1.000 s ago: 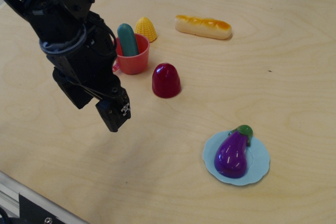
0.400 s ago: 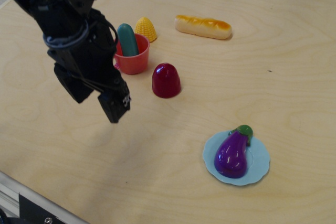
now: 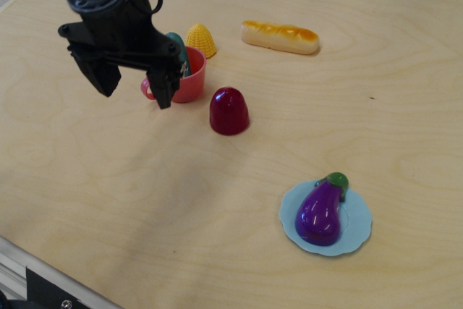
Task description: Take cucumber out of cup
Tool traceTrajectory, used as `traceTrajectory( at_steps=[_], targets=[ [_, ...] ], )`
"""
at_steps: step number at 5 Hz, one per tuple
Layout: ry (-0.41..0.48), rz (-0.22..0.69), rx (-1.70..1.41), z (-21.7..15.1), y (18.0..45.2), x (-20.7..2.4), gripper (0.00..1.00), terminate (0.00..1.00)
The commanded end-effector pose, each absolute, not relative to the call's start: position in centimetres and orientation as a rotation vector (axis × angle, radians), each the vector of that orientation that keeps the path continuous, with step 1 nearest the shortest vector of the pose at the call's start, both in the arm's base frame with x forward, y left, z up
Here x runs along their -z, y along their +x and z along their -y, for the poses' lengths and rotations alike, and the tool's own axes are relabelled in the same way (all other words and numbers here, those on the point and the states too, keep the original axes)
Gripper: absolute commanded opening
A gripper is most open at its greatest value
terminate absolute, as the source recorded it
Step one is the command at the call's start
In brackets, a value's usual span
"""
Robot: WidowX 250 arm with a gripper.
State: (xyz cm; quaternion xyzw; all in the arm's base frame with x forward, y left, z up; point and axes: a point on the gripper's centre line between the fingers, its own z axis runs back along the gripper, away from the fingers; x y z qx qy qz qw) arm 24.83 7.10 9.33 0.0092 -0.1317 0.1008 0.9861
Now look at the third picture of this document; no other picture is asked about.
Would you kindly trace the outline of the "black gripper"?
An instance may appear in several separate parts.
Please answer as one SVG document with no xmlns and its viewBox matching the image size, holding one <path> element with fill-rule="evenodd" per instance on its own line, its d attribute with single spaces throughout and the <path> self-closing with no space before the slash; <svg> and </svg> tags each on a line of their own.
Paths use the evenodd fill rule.
<svg viewBox="0 0 463 309">
<path fill-rule="evenodd" d="M 151 17 L 162 7 L 149 0 L 67 0 L 81 22 L 59 28 L 69 52 L 92 86 L 109 97 L 121 79 L 120 66 L 148 70 L 160 109 L 171 106 L 179 90 L 179 45 L 154 28 Z"/>
</svg>

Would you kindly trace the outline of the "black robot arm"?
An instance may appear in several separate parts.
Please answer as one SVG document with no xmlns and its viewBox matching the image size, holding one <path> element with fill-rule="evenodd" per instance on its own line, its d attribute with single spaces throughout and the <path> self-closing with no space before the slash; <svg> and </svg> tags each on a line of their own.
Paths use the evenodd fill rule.
<svg viewBox="0 0 463 309">
<path fill-rule="evenodd" d="M 179 44 L 160 33 L 152 16 L 163 0 L 67 0 L 81 22 L 64 24 L 59 35 L 80 71 L 109 97 L 121 79 L 120 67 L 143 70 L 161 109 L 169 108 L 182 77 Z"/>
</svg>

